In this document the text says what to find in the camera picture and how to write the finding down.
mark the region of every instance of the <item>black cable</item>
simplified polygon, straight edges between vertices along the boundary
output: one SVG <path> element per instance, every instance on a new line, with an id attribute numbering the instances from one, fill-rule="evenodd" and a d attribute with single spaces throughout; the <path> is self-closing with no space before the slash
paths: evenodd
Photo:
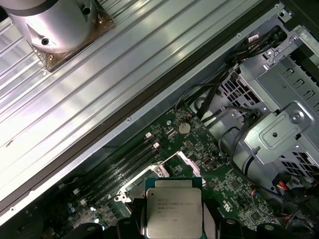
<path id="1" fill-rule="evenodd" d="M 204 114 L 207 112 L 207 110 L 208 110 L 208 108 L 210 106 L 210 103 L 212 102 L 215 94 L 218 91 L 218 88 L 219 88 L 220 84 L 227 78 L 228 75 L 229 75 L 228 67 L 225 66 L 224 70 L 220 74 L 218 74 L 216 78 L 214 78 L 214 80 L 216 81 L 215 83 L 218 83 L 218 85 L 212 87 L 210 89 L 210 91 L 208 92 L 207 97 L 205 98 L 205 100 L 202 103 L 199 111 L 197 112 L 197 117 L 199 119 L 202 119 Z"/>
<path id="2" fill-rule="evenodd" d="M 211 119 L 215 118 L 216 116 L 218 116 L 220 113 L 222 113 L 223 111 L 221 109 L 219 109 L 218 111 L 216 111 L 215 113 L 213 113 L 212 115 L 206 117 L 205 119 L 202 120 L 202 123 L 206 123 L 208 121 L 210 121 Z"/>
<path id="3" fill-rule="evenodd" d="M 294 217 L 300 212 L 300 210 L 295 211 L 295 213 L 291 216 L 289 221 L 287 222 L 286 229 L 289 228 L 290 224 L 293 222 Z"/>
<path id="4" fill-rule="evenodd" d="M 232 168 L 244 179 L 246 179 L 248 182 L 250 182 L 252 185 L 254 185 L 257 189 L 263 190 L 265 192 L 268 192 L 274 196 L 279 196 L 277 193 L 259 185 L 258 183 L 254 182 L 252 179 L 250 179 L 248 176 L 244 174 L 244 172 L 237 166 L 237 164 L 234 162 L 234 155 L 237 148 L 237 145 L 241 139 L 241 137 L 249 130 L 250 126 L 256 122 L 258 119 L 258 116 L 255 113 L 251 113 L 245 118 L 245 123 L 240 128 L 239 132 L 237 133 L 234 143 L 233 143 L 233 150 L 231 152 L 231 155 L 229 157 L 229 162 Z"/>
<path id="5" fill-rule="evenodd" d="M 267 213 L 261 211 L 260 208 L 258 207 L 258 205 L 257 205 L 256 202 L 255 202 L 254 196 L 255 196 L 255 194 L 252 194 L 252 195 L 251 195 L 251 200 L 252 200 L 252 202 L 253 202 L 253 205 L 255 206 L 255 208 L 257 209 L 257 211 L 260 212 L 262 215 L 264 215 L 264 216 L 266 216 L 266 217 L 268 217 L 268 218 L 274 218 L 274 219 L 285 219 L 286 217 L 289 217 L 289 216 L 290 216 L 290 215 L 285 215 L 285 216 L 278 216 L 278 217 L 277 217 L 277 216 L 272 216 L 272 215 L 269 215 L 269 214 L 267 214 Z"/>
<path id="6" fill-rule="evenodd" d="M 248 169 L 249 169 L 249 166 L 250 166 L 250 164 L 254 161 L 254 157 L 253 156 L 251 156 L 249 159 L 248 159 L 248 161 L 247 161 L 247 163 L 246 163 L 246 165 L 245 165 L 245 170 L 244 170 L 244 174 L 247 176 L 248 175 Z"/>
<path id="7" fill-rule="evenodd" d="M 233 129 L 237 129 L 238 131 L 240 131 L 240 129 L 239 129 L 238 127 L 233 126 L 233 127 L 229 128 L 225 133 L 223 133 L 223 134 L 221 135 L 221 137 L 219 138 L 219 140 L 218 140 L 218 148 L 219 148 L 219 151 L 220 151 L 220 152 L 223 152 L 223 150 L 221 149 L 221 141 L 223 140 L 223 137 L 224 137 L 225 135 L 229 134 Z"/>
<path id="8" fill-rule="evenodd" d="M 246 113 L 253 112 L 253 110 L 251 110 L 251 109 L 240 107 L 240 106 L 225 106 L 225 109 L 226 110 L 234 109 L 234 110 L 238 110 L 238 111 L 246 112 Z M 222 111 L 221 109 L 219 109 L 215 113 L 213 113 L 212 115 L 210 115 L 210 116 L 206 117 L 205 119 L 203 119 L 202 122 L 206 123 L 206 122 L 210 121 L 211 119 L 213 119 L 214 117 L 217 117 L 222 112 L 225 112 L 225 111 Z"/>
<path id="9" fill-rule="evenodd" d="M 226 59 L 226 66 L 222 73 L 220 73 L 217 77 L 217 82 L 222 83 L 228 76 L 229 76 L 229 70 L 235 66 L 238 62 L 254 56 L 257 54 L 257 52 L 260 52 L 261 50 L 266 51 L 267 49 L 271 48 L 275 43 L 279 41 L 281 38 L 280 36 L 275 37 L 276 33 L 280 31 L 279 26 L 273 27 L 265 36 L 263 36 L 256 44 L 252 44 L 251 48 L 245 49 L 245 50 L 237 50 L 233 54 L 231 54 Z M 207 112 L 219 86 L 212 87 L 210 91 L 208 92 L 208 95 L 206 96 L 203 104 L 201 105 L 199 111 L 197 112 L 197 117 L 202 119 L 204 114 Z"/>
<path id="10" fill-rule="evenodd" d="M 212 87 L 212 86 L 215 86 L 215 85 L 216 85 L 215 83 L 205 83 L 205 84 L 196 84 L 196 85 L 193 85 L 193 86 L 189 87 L 189 88 L 179 97 L 179 99 L 177 100 L 177 102 L 176 102 L 176 104 L 175 104 L 175 107 L 174 107 L 175 111 L 177 111 L 178 106 L 180 105 L 180 103 L 182 102 L 183 98 L 185 97 L 185 95 L 187 95 L 187 93 L 188 93 L 190 90 L 192 90 L 192 89 L 194 89 L 194 88 L 196 88 L 196 87 L 204 87 L 204 86 Z"/>
<path id="11" fill-rule="evenodd" d="M 245 107 L 240 107 L 240 106 L 225 106 L 226 109 L 234 109 L 237 111 L 241 111 L 241 112 L 246 112 L 246 113 L 252 113 L 253 110 L 249 109 L 249 108 L 245 108 Z"/>

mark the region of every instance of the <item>metal panel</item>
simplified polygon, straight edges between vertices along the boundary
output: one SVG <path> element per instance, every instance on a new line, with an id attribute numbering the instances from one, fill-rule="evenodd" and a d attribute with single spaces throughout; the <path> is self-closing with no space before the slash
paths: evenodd
<path id="1" fill-rule="evenodd" d="M 0 24 L 0 200 L 259 0 L 101 1 L 116 28 L 52 74 Z"/>
<path id="2" fill-rule="evenodd" d="M 230 39 L 227 44 L 216 49 L 214 53 L 208 56 L 200 64 L 195 66 L 183 77 L 174 82 L 169 88 L 165 89 L 145 106 L 131 115 L 131 120 L 129 122 L 122 122 L 109 134 L 105 135 L 95 144 L 90 146 L 88 150 L 77 156 L 71 163 L 62 168 L 58 173 L 52 175 L 52 177 L 50 177 L 43 184 L 39 185 L 39 187 L 33 191 L 30 191 L 29 194 L 21 201 L 12 203 L 12 210 L 5 210 L 4 214 L 0 217 L 0 225 L 22 210 L 26 205 L 30 204 L 33 200 L 43 194 L 62 178 L 65 178 L 66 176 L 72 177 L 73 173 L 78 173 L 81 171 L 81 169 L 89 170 L 89 167 L 93 167 L 98 162 L 101 162 L 101 159 L 105 159 L 105 156 L 107 155 L 106 149 L 108 146 L 111 145 L 110 147 L 112 148 L 112 145 L 123 144 L 131 136 L 139 132 L 141 127 L 149 122 L 152 122 L 158 116 L 171 108 L 179 96 L 185 91 L 185 89 L 188 89 L 193 84 L 210 80 L 215 72 L 218 71 L 218 69 L 223 65 L 224 59 L 228 54 L 229 49 L 233 48 L 262 23 L 268 21 L 268 19 L 275 15 L 280 9 L 282 9 L 282 7 L 282 5 L 279 5 L 264 15 L 260 15 L 258 20 L 241 31 L 241 37 L 238 37 L 235 34 L 235 37 Z"/>

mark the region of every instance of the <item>chip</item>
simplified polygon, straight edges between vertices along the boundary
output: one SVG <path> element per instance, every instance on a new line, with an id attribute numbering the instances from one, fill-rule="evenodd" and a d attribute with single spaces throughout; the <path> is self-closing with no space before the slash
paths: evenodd
<path id="1" fill-rule="evenodd" d="M 252 215 L 250 215 L 250 217 L 252 218 L 252 220 L 257 221 L 258 219 L 261 218 L 260 214 L 257 212 L 254 212 Z"/>
<path id="2" fill-rule="evenodd" d="M 231 186 L 232 186 L 234 189 L 236 189 L 236 188 L 238 188 L 238 187 L 240 186 L 240 182 L 239 182 L 237 179 L 235 179 L 234 181 L 232 181 L 230 184 L 231 184 Z"/>

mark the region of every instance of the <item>screw hole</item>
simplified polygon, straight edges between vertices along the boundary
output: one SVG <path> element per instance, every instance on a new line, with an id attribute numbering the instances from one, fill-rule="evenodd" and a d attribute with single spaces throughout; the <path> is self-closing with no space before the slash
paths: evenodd
<path id="1" fill-rule="evenodd" d="M 49 44 L 49 39 L 48 38 L 44 38 L 44 39 L 42 39 L 41 43 L 42 43 L 43 46 L 46 46 L 47 44 Z"/>
<path id="2" fill-rule="evenodd" d="M 91 10 L 88 7 L 86 7 L 86 8 L 83 9 L 82 12 L 83 12 L 84 15 L 89 15 L 91 13 Z"/>

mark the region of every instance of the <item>screw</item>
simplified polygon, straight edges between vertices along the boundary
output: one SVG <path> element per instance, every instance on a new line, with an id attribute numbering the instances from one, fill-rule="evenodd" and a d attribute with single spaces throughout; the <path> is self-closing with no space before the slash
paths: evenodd
<path id="1" fill-rule="evenodd" d="M 292 123 L 300 123 L 300 118 L 301 118 L 301 116 L 299 113 L 293 113 L 290 115 L 290 121 Z"/>
<path id="2" fill-rule="evenodd" d="M 232 219 L 227 219 L 226 222 L 230 225 L 234 225 L 236 222 Z"/>
<path id="3" fill-rule="evenodd" d="M 292 44 L 292 43 L 294 43 L 297 39 L 298 39 L 298 38 L 297 38 L 296 36 L 291 36 L 291 37 L 289 38 L 289 43 Z"/>
<path id="4" fill-rule="evenodd" d="M 269 231 L 274 231 L 275 230 L 275 228 L 273 226 L 271 226 L 271 225 L 265 225 L 264 227 L 265 227 L 266 230 L 269 230 Z"/>
<path id="5" fill-rule="evenodd" d="M 277 49 L 277 50 L 275 51 L 274 56 L 278 56 L 280 53 L 282 53 L 281 49 Z"/>

